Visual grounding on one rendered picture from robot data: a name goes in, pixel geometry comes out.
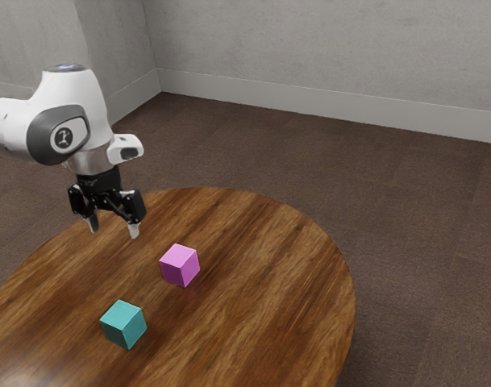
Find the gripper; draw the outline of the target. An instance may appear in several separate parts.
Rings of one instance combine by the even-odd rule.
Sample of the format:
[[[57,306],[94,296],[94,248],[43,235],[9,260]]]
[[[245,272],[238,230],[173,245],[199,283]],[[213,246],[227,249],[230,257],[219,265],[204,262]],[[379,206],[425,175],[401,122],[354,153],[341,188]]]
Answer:
[[[74,214],[78,214],[87,222],[94,234],[99,229],[96,207],[86,198],[108,194],[104,204],[123,218],[127,223],[130,237],[139,236],[139,226],[147,214],[144,199],[138,189],[122,190],[119,167],[115,165],[103,173],[95,175],[77,175],[77,184],[68,188],[69,203]]]

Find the pink block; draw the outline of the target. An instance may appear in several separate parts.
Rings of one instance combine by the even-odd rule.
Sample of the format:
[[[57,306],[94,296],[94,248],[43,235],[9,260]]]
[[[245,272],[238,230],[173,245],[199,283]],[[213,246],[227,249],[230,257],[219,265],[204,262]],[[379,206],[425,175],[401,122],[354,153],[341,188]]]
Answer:
[[[179,243],[173,244],[159,259],[163,278],[174,285],[186,288],[200,272],[198,253]]]

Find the teal block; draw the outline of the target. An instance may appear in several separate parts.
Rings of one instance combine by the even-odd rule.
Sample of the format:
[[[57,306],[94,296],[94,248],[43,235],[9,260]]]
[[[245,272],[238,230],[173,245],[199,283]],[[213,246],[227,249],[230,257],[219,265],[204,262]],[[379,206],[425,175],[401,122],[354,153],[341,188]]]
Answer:
[[[128,351],[148,329],[143,311],[121,299],[102,315],[99,322],[106,338]]]

